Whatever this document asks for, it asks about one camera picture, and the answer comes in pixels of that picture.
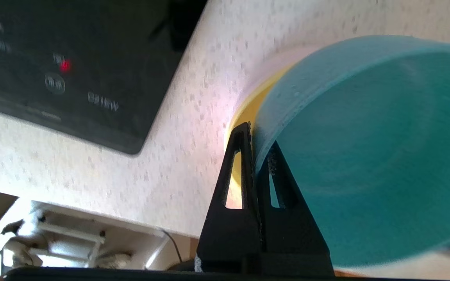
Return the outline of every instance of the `cooktop control panel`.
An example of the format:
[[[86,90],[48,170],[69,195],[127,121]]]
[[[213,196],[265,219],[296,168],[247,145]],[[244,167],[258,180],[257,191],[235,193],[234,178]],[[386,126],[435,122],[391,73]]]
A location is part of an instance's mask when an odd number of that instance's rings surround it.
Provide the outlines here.
[[[176,3],[0,0],[0,112],[137,153],[204,7],[179,32]]]

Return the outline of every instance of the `blue cup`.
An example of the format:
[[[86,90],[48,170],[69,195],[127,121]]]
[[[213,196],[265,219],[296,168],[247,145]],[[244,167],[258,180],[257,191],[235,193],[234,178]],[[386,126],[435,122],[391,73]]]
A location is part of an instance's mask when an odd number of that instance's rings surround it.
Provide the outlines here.
[[[255,120],[255,173],[277,140],[334,265],[450,246],[450,44],[349,39],[303,59]]]

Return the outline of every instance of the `red indicator light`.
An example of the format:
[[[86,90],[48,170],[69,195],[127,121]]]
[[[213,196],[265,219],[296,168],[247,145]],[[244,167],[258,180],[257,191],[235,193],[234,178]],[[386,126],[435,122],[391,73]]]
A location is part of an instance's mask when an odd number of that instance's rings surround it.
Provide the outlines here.
[[[60,63],[60,71],[62,73],[67,73],[70,71],[70,60],[68,59],[64,59],[61,63]]]

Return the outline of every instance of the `black glass cooktop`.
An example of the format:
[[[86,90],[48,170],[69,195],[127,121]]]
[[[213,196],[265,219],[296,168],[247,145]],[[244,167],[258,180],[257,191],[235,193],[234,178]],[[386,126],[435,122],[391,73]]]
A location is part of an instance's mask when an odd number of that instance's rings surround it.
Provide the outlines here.
[[[138,153],[204,6],[0,0],[0,112]]]

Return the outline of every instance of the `kitchen countertop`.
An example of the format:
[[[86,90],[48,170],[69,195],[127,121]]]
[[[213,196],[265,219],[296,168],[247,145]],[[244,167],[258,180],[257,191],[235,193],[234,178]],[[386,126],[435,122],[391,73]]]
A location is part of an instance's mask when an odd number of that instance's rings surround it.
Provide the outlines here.
[[[450,1],[209,0],[139,155],[0,114],[0,192],[198,236],[255,67],[369,34],[450,42]]]

